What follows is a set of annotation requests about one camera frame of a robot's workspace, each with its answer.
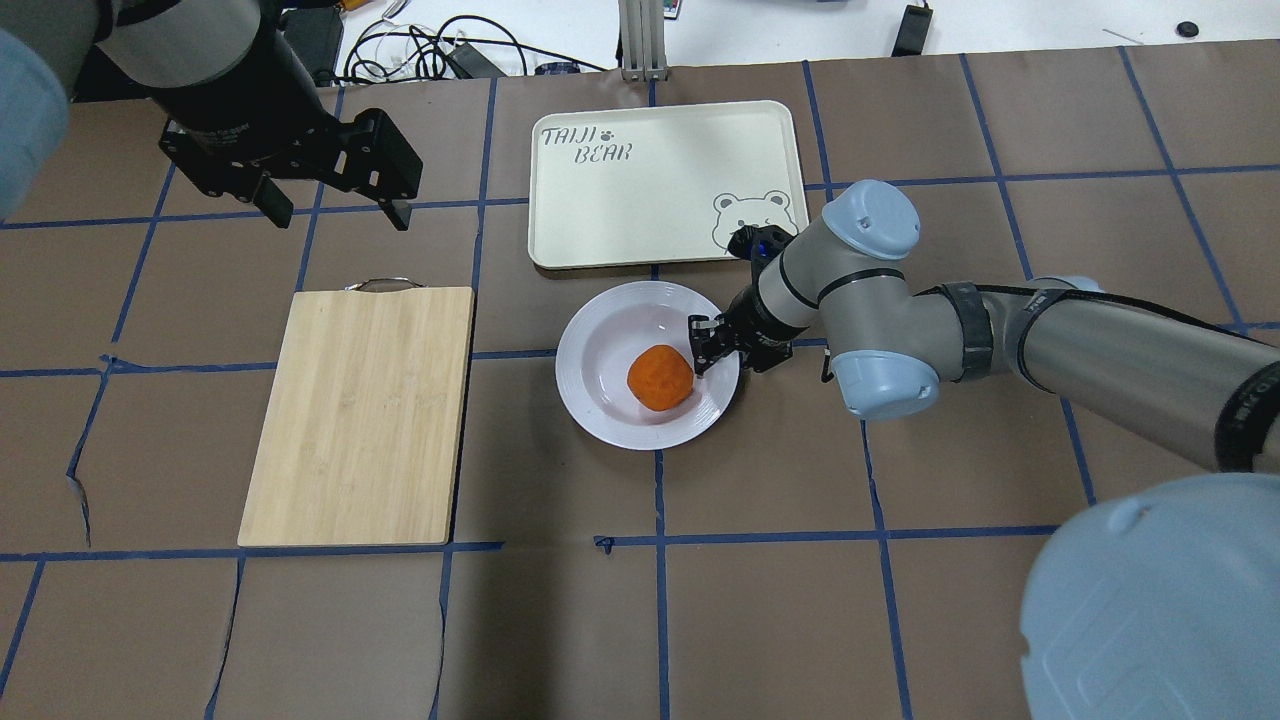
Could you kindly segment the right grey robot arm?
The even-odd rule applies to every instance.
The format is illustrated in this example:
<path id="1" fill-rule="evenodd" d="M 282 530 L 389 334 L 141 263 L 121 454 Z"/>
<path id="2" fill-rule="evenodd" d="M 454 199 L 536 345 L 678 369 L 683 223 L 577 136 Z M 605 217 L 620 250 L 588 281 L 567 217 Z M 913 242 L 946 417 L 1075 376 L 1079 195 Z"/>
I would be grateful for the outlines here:
<path id="1" fill-rule="evenodd" d="M 765 372 L 814 322 L 826 377 L 865 421 L 931 407 L 945 382 L 1010 373 L 1176 454 L 1199 474 L 1065 521 L 1027 580 L 1021 678 L 1036 719 L 1277 716 L 1277 348 L 1083 277 L 914 293 L 920 219 L 864 179 L 791 234 L 731 234 L 751 282 L 687 322 L 694 366 Z"/>

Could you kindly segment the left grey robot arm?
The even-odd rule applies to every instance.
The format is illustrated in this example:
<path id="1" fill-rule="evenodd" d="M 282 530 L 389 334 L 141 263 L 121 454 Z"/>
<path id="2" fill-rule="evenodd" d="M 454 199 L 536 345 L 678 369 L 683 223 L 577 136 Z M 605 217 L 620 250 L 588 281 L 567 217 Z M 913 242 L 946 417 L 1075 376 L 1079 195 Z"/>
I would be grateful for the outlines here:
<path id="1" fill-rule="evenodd" d="M 232 196 L 285 228 L 280 181 L 374 201 L 410 227 L 422 160 L 381 109 L 343 122 L 264 1 L 5 1 L 3 215 L 29 195 L 64 138 L 76 82 L 99 47 L 165 111 L 165 156 L 202 193 Z"/>

